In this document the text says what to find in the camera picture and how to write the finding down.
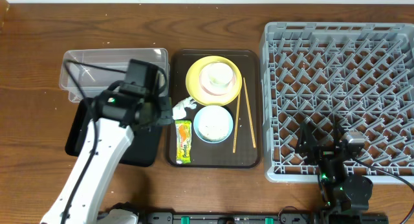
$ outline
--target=yellow and green packet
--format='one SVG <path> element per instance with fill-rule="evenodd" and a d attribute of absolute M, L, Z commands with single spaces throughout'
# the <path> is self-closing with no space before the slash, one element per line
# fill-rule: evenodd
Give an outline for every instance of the yellow and green packet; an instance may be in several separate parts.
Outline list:
<path fill-rule="evenodd" d="M 176 120 L 175 129 L 177 131 L 177 163 L 190 163 L 191 121 Z"/>

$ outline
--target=wooden table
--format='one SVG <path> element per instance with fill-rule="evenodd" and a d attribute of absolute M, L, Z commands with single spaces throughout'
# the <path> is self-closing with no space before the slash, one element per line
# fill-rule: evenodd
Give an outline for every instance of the wooden table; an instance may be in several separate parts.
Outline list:
<path fill-rule="evenodd" d="M 0 223 L 38 223 L 76 158 L 63 148 L 77 108 L 58 87 L 71 49 L 250 49 L 270 21 L 414 22 L 414 6 L 382 5 L 12 5 L 0 35 Z M 371 212 L 397 223 L 413 194 L 378 185 Z M 130 201 L 176 212 L 276 213 L 321 205 L 316 184 L 269 183 L 251 170 L 174 168 L 159 146 L 153 166 L 119 165 L 102 209 Z"/>

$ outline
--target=dish rack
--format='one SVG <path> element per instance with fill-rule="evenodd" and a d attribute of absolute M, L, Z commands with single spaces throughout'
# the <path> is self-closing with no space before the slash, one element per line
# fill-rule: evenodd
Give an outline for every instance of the dish rack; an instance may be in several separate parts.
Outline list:
<path fill-rule="evenodd" d="M 332 114 L 367 141 L 359 159 L 414 183 L 414 25 L 268 23 L 261 38 L 265 176 L 316 182 L 295 146 L 301 122 L 332 144 Z M 348 174 L 399 183 L 352 160 Z"/>

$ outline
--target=chopstick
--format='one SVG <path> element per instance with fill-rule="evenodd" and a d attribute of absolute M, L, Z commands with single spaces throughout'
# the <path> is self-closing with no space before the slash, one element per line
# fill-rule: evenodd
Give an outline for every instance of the chopstick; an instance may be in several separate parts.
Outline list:
<path fill-rule="evenodd" d="M 235 153 L 235 143 L 237 141 L 237 129 L 239 127 L 239 109 L 240 109 L 240 93 L 237 96 L 237 110 L 235 112 L 235 128 L 234 128 L 234 140 L 233 140 L 233 153 Z"/>
<path fill-rule="evenodd" d="M 253 142 L 253 148 L 256 148 L 256 140 L 254 138 L 254 130 L 253 130 L 253 122 L 252 122 L 252 114 L 250 112 L 250 103 L 248 101 L 248 95 L 247 95 L 247 86 L 246 86 L 246 79 L 243 78 L 243 83 L 245 84 L 245 94 L 246 94 L 246 103 L 247 103 L 247 111 L 248 111 L 248 120 L 250 123 L 250 132 L 252 134 L 252 142 Z"/>

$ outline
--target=black tray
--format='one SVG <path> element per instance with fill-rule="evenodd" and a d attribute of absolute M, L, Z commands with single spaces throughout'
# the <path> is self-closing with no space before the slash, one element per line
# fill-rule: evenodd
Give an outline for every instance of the black tray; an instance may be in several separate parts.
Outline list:
<path fill-rule="evenodd" d="M 177 164 L 177 135 L 175 126 L 171 125 L 168 129 L 166 159 L 173 166 L 180 167 L 205 167 L 205 168 L 252 168 L 261 159 L 261 86 L 259 75 L 259 60 L 254 52 L 249 50 L 180 50 L 173 57 L 171 68 L 171 88 L 170 96 L 172 104 L 175 106 L 181 100 L 190 95 L 186 89 L 186 74 L 190 66 L 198 59 L 205 56 L 222 56 L 233 61 L 241 72 L 241 76 L 246 78 L 248 98 L 252 112 L 252 121 L 256 138 L 256 148 L 253 148 L 252 136 L 248 120 L 248 112 L 245 98 L 244 85 L 240 95 L 239 126 L 237 130 L 236 153 L 233 153 L 234 129 L 232 134 L 223 142 L 209 144 L 202 141 L 192 129 L 191 138 L 191 163 Z M 186 109 L 187 117 L 185 120 L 193 122 L 195 114 L 204 106 L 197 104 L 195 110 Z M 237 98 L 224 106 L 235 121 Z"/>
<path fill-rule="evenodd" d="M 79 103 L 71 132 L 66 142 L 65 151 L 68 155 L 79 156 L 80 154 L 85 141 L 87 126 L 91 120 L 91 117 L 87 114 L 85 102 L 91 103 L 92 100 L 92 98 L 86 98 Z M 162 127 L 160 126 L 134 131 L 134 140 L 125 151 L 120 163 L 143 167 L 151 166 L 157 156 L 161 133 Z"/>

